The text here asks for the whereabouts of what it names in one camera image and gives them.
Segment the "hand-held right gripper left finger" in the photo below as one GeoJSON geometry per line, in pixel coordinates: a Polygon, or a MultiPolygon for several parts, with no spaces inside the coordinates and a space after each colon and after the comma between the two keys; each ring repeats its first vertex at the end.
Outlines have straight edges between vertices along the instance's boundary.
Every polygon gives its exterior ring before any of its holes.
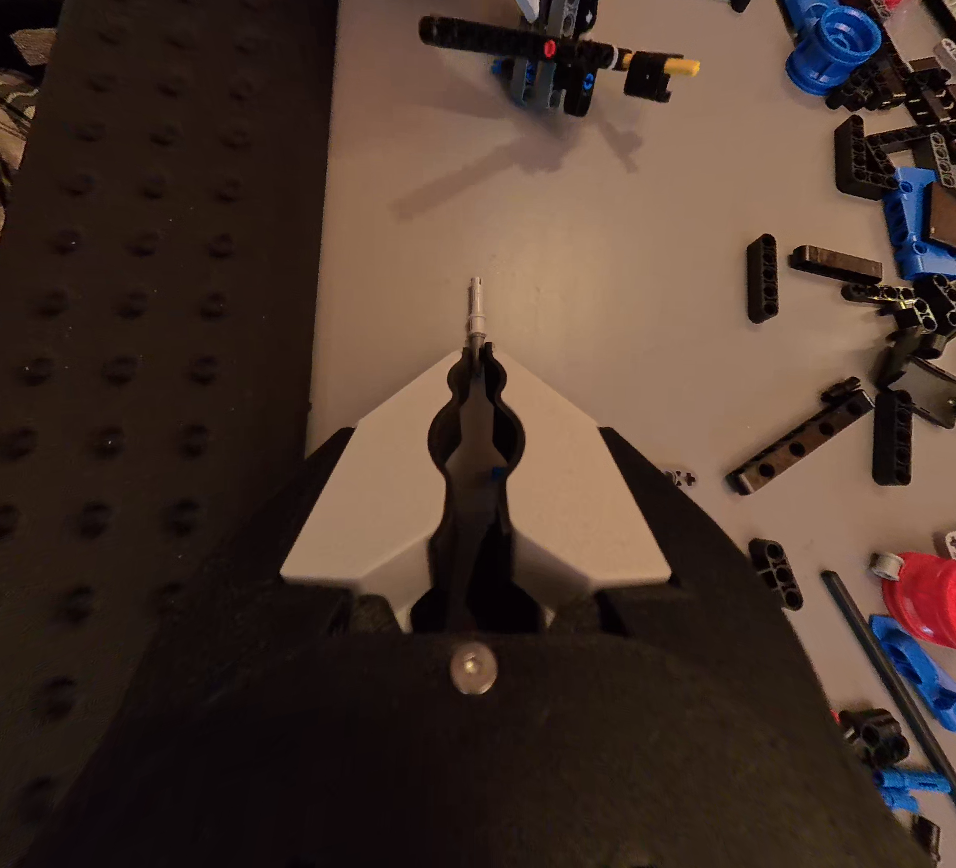
{"type": "Polygon", "coordinates": [[[286,583],[382,597],[403,631],[433,587],[429,545],[448,523],[469,351],[453,352],[355,426],[280,568],[286,583]]]}

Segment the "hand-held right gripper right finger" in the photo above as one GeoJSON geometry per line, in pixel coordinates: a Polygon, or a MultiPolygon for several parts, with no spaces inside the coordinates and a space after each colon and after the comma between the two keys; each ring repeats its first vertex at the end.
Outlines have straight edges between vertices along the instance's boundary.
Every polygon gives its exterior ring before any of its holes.
{"type": "Polygon", "coordinates": [[[595,419],[494,348],[471,351],[471,625],[535,633],[548,616],[672,571],[595,419]]]}

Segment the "small brick assembly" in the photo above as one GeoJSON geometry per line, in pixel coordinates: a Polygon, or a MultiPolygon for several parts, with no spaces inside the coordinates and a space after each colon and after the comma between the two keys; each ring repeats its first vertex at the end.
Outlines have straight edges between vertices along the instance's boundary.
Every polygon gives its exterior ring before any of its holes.
{"type": "Polygon", "coordinates": [[[508,82],[512,100],[540,111],[561,107],[584,118],[600,72],[622,73],[631,52],[590,38],[601,0],[541,0],[540,15],[516,27],[445,16],[425,16],[418,32],[424,45],[483,54],[508,82]]]}

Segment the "grey black long pin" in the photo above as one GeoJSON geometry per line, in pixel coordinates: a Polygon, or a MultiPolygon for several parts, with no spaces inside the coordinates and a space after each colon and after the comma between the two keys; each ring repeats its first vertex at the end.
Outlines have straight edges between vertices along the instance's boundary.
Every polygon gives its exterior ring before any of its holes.
{"type": "Polygon", "coordinates": [[[468,287],[466,343],[472,361],[477,363],[487,337],[484,284],[480,276],[471,277],[468,287]]]}

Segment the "grey desk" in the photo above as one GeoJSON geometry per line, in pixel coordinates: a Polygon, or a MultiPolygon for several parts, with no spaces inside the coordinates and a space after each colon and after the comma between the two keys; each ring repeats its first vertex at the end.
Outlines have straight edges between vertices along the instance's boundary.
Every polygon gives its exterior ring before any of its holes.
{"type": "Polygon", "coordinates": [[[816,245],[881,261],[877,203],[835,187],[843,112],[801,93],[775,0],[604,0],[595,37],[701,63],[666,105],[600,75],[587,118],[538,118],[485,58],[422,45],[425,14],[514,22],[511,0],[340,0],[306,451],[460,349],[470,277],[488,336],[655,465],[740,546],[779,540],[788,618],[828,703],[892,707],[823,587],[882,611],[875,551],[954,527],[954,432],[914,422],[913,480],[871,478],[872,417],[752,497],[724,476],[875,365],[888,320],[792,270],[816,245]],[[779,312],[747,317],[747,246],[776,239],[779,312]]]}

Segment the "black piece with yellow axle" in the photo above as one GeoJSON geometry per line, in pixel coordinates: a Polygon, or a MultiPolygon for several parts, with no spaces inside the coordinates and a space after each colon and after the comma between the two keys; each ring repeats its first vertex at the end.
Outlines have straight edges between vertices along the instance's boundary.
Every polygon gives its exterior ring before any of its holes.
{"type": "Polygon", "coordinates": [[[666,104],[672,97],[671,79],[675,76],[695,77],[700,67],[699,61],[681,54],[631,52],[626,61],[623,93],[627,97],[666,104]]]}

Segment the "black five-hole beam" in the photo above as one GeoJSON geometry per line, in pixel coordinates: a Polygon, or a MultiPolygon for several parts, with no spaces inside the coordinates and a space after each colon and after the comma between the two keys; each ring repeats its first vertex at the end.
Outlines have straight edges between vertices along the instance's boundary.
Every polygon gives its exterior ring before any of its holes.
{"type": "Polygon", "coordinates": [[[747,317],[755,325],[779,312],[779,275],[777,241],[764,233],[746,249],[747,317]]]}

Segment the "black perforated panel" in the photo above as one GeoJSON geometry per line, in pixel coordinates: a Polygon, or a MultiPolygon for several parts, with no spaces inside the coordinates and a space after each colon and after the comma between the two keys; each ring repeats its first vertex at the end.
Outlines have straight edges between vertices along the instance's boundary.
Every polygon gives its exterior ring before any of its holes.
{"type": "Polygon", "coordinates": [[[303,456],[339,0],[65,0],[2,232],[2,866],[303,456]]]}

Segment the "red wheel rim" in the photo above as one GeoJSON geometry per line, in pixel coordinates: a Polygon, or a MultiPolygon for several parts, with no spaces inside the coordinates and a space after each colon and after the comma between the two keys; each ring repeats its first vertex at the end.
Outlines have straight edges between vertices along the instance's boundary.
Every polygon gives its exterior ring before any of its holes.
{"type": "Polygon", "coordinates": [[[955,649],[955,561],[902,552],[897,580],[882,582],[887,611],[916,639],[955,649]]]}

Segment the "black flat plate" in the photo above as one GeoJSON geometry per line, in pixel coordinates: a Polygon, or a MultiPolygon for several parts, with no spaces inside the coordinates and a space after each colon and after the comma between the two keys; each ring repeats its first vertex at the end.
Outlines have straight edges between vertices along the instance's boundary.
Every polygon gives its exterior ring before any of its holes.
{"type": "Polygon", "coordinates": [[[847,284],[878,285],[882,280],[880,262],[814,245],[796,247],[788,263],[798,271],[847,284]]]}

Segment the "black thin beam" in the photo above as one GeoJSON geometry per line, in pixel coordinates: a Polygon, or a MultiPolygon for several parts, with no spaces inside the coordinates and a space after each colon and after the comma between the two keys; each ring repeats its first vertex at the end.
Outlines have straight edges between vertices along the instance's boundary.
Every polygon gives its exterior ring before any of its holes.
{"type": "Polygon", "coordinates": [[[872,305],[885,312],[894,312],[911,307],[915,300],[915,293],[911,288],[856,282],[843,284],[840,294],[848,302],[872,305]]]}

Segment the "pile of small pins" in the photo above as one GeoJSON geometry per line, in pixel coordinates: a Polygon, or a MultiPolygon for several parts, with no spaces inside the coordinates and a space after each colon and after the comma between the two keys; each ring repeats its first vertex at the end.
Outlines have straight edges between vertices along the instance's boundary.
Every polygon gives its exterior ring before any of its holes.
{"type": "Polygon", "coordinates": [[[950,779],[934,769],[903,765],[910,755],[910,743],[902,725],[888,710],[833,709],[831,716],[840,727],[843,742],[868,770],[884,805],[893,814],[909,816],[911,838],[933,866],[939,866],[942,830],[923,814],[920,798],[934,794],[954,801],[950,779]]]}

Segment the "black three-hole connector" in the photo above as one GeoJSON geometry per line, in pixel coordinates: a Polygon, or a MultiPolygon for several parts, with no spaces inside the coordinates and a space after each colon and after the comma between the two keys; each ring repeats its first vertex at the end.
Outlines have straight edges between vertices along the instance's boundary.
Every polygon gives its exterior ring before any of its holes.
{"type": "Polygon", "coordinates": [[[913,282],[917,298],[928,305],[936,321],[936,334],[955,336],[955,281],[942,274],[921,275],[913,282]]]}

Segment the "person's plaid shirt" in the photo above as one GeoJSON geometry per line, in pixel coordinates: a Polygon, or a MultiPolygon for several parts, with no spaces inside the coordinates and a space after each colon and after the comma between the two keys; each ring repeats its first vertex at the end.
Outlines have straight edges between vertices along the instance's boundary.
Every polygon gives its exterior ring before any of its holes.
{"type": "Polygon", "coordinates": [[[21,28],[2,35],[1,223],[6,220],[55,41],[54,27],[21,28]]]}

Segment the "black open frame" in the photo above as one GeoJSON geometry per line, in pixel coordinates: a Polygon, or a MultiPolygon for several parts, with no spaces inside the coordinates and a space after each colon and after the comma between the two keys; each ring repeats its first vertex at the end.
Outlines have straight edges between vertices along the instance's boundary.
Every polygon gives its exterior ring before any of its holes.
{"type": "Polygon", "coordinates": [[[955,122],[910,124],[901,128],[867,133],[864,119],[852,114],[834,131],[835,183],[843,194],[879,201],[897,188],[892,155],[909,152],[915,167],[932,170],[926,159],[926,139],[932,129],[946,129],[950,157],[955,165],[955,122]]]}

